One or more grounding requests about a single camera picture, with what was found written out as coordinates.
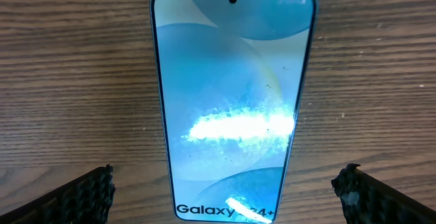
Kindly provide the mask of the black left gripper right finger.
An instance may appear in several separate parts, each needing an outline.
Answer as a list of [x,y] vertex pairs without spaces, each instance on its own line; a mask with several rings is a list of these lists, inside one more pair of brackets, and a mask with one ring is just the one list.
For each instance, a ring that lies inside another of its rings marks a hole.
[[435,211],[350,163],[331,180],[347,224],[435,224]]

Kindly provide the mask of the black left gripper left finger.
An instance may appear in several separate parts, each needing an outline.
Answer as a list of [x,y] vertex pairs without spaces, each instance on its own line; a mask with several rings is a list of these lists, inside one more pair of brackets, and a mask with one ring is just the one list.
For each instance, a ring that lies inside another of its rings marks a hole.
[[113,167],[97,167],[1,215],[1,224],[106,224],[113,204]]

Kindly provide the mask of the blue Galaxy smartphone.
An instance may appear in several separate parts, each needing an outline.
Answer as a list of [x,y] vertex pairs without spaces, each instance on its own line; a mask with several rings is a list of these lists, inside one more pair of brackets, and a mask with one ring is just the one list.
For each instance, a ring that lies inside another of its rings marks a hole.
[[151,0],[175,215],[272,223],[317,0]]

